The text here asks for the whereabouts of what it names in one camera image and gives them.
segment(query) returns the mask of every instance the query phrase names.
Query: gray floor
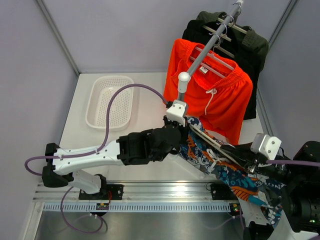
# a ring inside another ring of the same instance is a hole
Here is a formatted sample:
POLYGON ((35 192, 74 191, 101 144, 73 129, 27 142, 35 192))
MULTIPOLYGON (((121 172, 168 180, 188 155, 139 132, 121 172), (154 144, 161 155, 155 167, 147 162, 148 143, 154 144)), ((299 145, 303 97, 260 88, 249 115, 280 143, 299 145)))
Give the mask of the gray floor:
MULTIPOLYGON (((87 213, 69 212, 70 223, 83 231, 100 225, 92 217, 75 219, 87 213)), ((240 219, 213 229, 229 219, 227 213, 116 213, 109 212, 99 233, 82 234, 66 228, 60 212, 43 212, 36 240, 241 240, 240 219)))

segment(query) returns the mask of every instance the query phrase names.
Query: white table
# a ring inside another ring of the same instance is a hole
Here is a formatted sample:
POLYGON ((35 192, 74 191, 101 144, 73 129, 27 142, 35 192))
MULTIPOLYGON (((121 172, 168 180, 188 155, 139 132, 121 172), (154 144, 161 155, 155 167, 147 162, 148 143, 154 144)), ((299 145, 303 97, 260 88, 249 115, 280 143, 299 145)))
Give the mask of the white table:
MULTIPOLYGON (((102 143, 105 133, 89 127, 86 124, 85 116, 95 80, 110 75, 128 76, 135 83, 148 85, 163 93, 167 74, 165 72, 81 74, 62 133, 61 148, 77 149, 97 146, 102 143)), ((164 125, 163 116, 165 113, 166 108, 157 95, 147 89, 135 87, 128 128, 110 132, 108 140, 116 140, 119 136, 125 136, 131 132, 160 128, 164 125)), ((255 135, 262 132, 258 117, 245 120, 242 124, 239 143, 252 142, 255 135)), ((110 181, 194 181, 211 178, 205 176, 179 156, 170 154, 162 162, 150 162, 147 165, 93 167, 86 169, 86 171, 91 174, 102 174, 110 181)))

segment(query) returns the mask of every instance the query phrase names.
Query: black garment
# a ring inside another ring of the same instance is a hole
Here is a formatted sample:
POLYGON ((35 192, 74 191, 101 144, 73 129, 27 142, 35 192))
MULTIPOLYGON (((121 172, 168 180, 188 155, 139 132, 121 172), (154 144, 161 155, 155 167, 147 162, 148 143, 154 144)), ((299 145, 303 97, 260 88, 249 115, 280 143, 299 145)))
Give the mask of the black garment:
MULTIPOLYGON (((219 13, 219 15, 216 15, 216 18, 218 18, 218 16, 222 18, 224 14, 224 12, 219 13)), ((219 27, 217 23, 219 23, 219 21, 205 22, 201 19, 191 20, 188 23, 182 38, 194 43, 206 45, 212 37, 212 35, 209 34, 212 33, 204 29, 203 26, 206 25, 211 29, 217 30, 219 27)), ((258 78, 259 73, 264 67, 269 45, 267 40, 257 35, 249 26, 241 28, 248 31, 248 33, 244 34, 229 27, 227 30, 227 36, 231 38, 231 42, 221 38, 220 47, 233 54, 234 59, 219 49, 215 49, 214 52, 221 57, 234 60, 250 77, 253 88, 243 118, 244 120, 248 120, 256 118, 258 78)))

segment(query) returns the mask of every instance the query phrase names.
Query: white plastic basket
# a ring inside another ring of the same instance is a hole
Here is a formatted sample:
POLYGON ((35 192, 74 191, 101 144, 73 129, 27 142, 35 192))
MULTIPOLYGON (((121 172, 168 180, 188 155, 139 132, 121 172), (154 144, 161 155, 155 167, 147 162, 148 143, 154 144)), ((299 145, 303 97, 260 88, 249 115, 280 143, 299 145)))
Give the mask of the white plastic basket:
MULTIPOLYGON (((98 78, 91 89, 89 103, 86 109, 85 121, 95 129, 106 129, 107 107, 111 97, 121 87, 133 84, 128 76, 102 76, 98 78)), ((120 92, 114 99, 109 117, 109 130, 120 131, 129 125, 134 88, 129 87, 120 92)))

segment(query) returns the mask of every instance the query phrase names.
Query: garment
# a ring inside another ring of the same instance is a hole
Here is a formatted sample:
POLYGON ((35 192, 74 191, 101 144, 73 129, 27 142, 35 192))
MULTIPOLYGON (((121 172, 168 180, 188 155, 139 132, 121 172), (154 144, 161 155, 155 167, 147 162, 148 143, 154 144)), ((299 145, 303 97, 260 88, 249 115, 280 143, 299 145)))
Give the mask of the garment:
MULTIPOLYGON (((210 136, 197 118, 188 117, 187 121, 210 136)), ((210 137, 221 145, 226 144, 210 137)), ((187 144, 180 145, 178 154, 200 171, 223 181, 238 198, 263 207, 262 212, 266 219, 273 227, 277 226, 282 212, 281 188, 284 184, 261 174, 249 175, 242 167, 227 162, 220 152, 192 130, 189 131, 187 144)))
MULTIPOLYGON (((199 51, 195 50, 195 47, 204 48, 202 44, 183 39, 174 42, 163 94, 167 101, 177 99, 178 75, 191 66, 193 61, 190 56, 198 56, 199 51)), ((215 56, 231 65, 234 70, 206 56, 202 62, 216 69, 225 78, 211 71, 203 73, 199 67, 191 77, 184 95, 184 101, 188 104, 187 114, 200 117, 205 129, 227 137, 231 144, 236 145, 252 92, 252 82, 233 60, 218 54, 215 56)))
MULTIPOLYGON (((218 29, 219 25, 217 23, 219 22, 217 19, 218 17, 223 19, 225 14, 225 12, 200 12, 197 20, 191 20, 188 23, 182 38, 206 45, 212 37, 209 34, 212 33, 204 29, 203 26, 206 25, 214 30, 218 29)), ((234 55, 234 61, 249 75, 252 81, 253 89, 243 118, 247 120, 256 118, 258 78, 264 68, 269 45, 267 40, 256 34, 249 26, 242 26, 241 28, 246 30, 247 34, 229 27, 227 36, 231 38, 231 42, 222 38, 220 46, 234 55)), ((221 57, 232 59, 219 49, 215 49, 214 52, 218 53, 221 57)))

